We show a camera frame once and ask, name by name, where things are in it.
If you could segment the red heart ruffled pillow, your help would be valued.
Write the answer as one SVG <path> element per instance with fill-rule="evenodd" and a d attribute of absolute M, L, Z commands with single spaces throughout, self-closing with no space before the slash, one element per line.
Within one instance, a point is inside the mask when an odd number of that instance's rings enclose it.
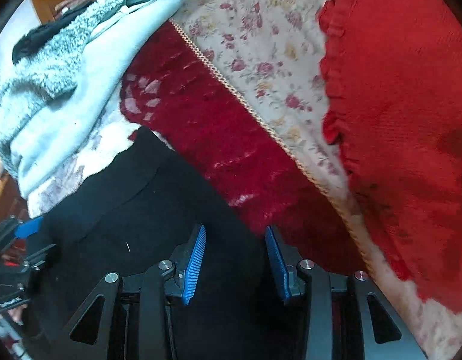
<path fill-rule="evenodd" d="M 368 232 L 462 312 L 462 27 L 443 0 L 328 0 L 323 121 Z"/>

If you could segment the red white plush blanket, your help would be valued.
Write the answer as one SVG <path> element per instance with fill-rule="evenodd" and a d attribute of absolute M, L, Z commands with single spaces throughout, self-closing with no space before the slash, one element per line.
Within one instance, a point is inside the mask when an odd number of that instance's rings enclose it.
<path fill-rule="evenodd" d="M 311 176 L 173 22 L 140 49 L 117 96 L 125 141 L 147 127 L 220 193 L 248 228 L 275 225 L 301 255 L 349 275 L 365 267 L 343 218 Z"/>

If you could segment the light blue fleece jacket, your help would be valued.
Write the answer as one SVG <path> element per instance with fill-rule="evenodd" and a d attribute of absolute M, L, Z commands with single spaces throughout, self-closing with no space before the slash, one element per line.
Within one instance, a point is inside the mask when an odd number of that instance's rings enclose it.
<path fill-rule="evenodd" d="M 96 0 L 0 84 L 0 159 L 27 198 L 82 147 L 123 74 L 184 0 Z"/>

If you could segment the black garment behind jacket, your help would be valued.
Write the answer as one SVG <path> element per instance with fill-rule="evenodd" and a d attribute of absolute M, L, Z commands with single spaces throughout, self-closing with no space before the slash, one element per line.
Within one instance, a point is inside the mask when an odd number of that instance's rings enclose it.
<path fill-rule="evenodd" d="M 47 41 L 58 34 L 61 29 L 71 24 L 71 22 L 82 14 L 92 3 L 94 3 L 93 0 L 84 2 L 78 7 L 69 10 L 57 20 L 42 24 L 30 30 L 14 45 L 11 54 L 12 63 L 16 65 L 22 58 L 35 55 Z"/>

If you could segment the floral beige bed quilt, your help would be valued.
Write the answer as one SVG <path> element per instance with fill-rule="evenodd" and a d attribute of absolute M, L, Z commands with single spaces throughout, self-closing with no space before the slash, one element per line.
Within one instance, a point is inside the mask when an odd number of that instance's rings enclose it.
<path fill-rule="evenodd" d="M 343 218 L 365 267 L 430 359 L 462 345 L 462 312 L 419 295 L 371 240 L 337 151 L 321 132 L 328 98 L 318 68 L 324 37 L 316 16 L 325 0 L 187 0 L 173 20 L 232 86 L 246 109 L 301 166 Z M 119 121 L 105 127 L 107 158 L 130 146 Z"/>

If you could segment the dark wooden cabinet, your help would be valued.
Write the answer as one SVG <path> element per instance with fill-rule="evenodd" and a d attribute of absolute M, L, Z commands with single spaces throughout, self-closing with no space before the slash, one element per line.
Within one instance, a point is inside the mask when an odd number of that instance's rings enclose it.
<path fill-rule="evenodd" d="M 0 33 L 0 75 L 12 65 L 15 43 L 30 29 L 51 22 L 68 9 L 88 0 L 23 0 Z M 19 197 L 17 183 L 4 170 L 0 160 L 0 221 L 14 215 L 28 217 L 25 201 Z"/>

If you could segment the black knit pants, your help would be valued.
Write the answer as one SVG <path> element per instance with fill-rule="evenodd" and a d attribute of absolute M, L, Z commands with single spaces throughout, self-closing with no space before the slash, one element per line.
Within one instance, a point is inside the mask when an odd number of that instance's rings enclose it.
<path fill-rule="evenodd" d="M 146 271 L 198 224 L 207 244 L 197 290 L 171 310 L 177 357 L 292 359 L 301 324 L 277 294 L 263 238 L 147 128 L 43 219 L 38 236 L 58 247 L 32 299 L 46 338 L 58 338 L 105 274 Z"/>

